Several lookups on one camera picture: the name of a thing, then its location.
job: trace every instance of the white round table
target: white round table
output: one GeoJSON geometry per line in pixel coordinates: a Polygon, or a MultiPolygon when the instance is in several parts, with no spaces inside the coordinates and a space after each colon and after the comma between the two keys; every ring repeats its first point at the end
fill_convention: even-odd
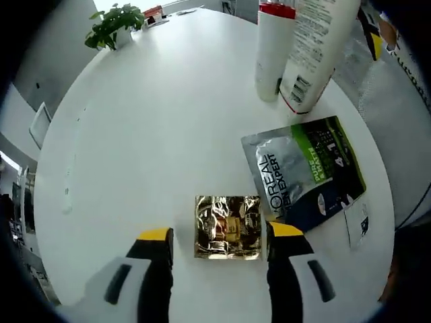
{"type": "MultiPolygon", "coordinates": [[[[265,260],[193,258],[197,194],[256,194],[240,138],[286,124],[254,89],[257,27],[200,9],[102,51],[71,86],[50,125],[34,195],[42,260],[63,304],[126,255],[139,232],[174,228],[173,322],[270,322],[265,260]]],[[[338,115],[370,200],[370,229],[351,251],[343,214],[309,232],[312,247],[350,273],[358,305],[383,291],[393,205],[377,146],[331,81],[309,118],[338,115]]]]}

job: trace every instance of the green leaves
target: green leaves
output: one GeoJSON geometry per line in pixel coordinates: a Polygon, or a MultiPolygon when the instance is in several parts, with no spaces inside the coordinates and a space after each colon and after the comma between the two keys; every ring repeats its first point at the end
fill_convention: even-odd
{"type": "Polygon", "coordinates": [[[86,35],[85,45],[90,48],[106,47],[111,50],[115,49],[117,41],[116,31],[120,28],[140,30],[145,21],[145,16],[141,13],[140,8],[126,4],[118,8],[118,3],[115,3],[112,8],[105,11],[98,11],[90,17],[96,19],[102,15],[102,22],[94,24],[92,31],[86,35]]]}

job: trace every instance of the gold foil packet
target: gold foil packet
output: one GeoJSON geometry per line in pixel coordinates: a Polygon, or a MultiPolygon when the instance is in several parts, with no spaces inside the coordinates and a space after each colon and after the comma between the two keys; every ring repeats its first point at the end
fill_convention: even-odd
{"type": "Polygon", "coordinates": [[[258,196],[196,196],[195,258],[260,258],[258,196]]]}

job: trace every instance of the white bottle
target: white bottle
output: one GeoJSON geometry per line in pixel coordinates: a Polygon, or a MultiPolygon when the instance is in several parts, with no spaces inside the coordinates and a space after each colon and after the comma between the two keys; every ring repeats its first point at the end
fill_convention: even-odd
{"type": "Polygon", "coordinates": [[[277,100],[281,77],[292,51],[296,10],[283,3],[260,3],[257,16],[255,85],[260,99],[277,100]]]}
{"type": "Polygon", "coordinates": [[[311,111],[328,84],[358,14],[360,0],[302,0],[294,48],[279,89],[279,105],[292,117],[311,111]]]}

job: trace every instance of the red bottle cap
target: red bottle cap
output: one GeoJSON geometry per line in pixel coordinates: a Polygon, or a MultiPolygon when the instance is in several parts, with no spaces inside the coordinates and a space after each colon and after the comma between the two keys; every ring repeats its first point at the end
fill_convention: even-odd
{"type": "Polygon", "coordinates": [[[259,11],[288,19],[295,19],[296,15],[296,10],[294,8],[280,3],[260,3],[259,11]]]}

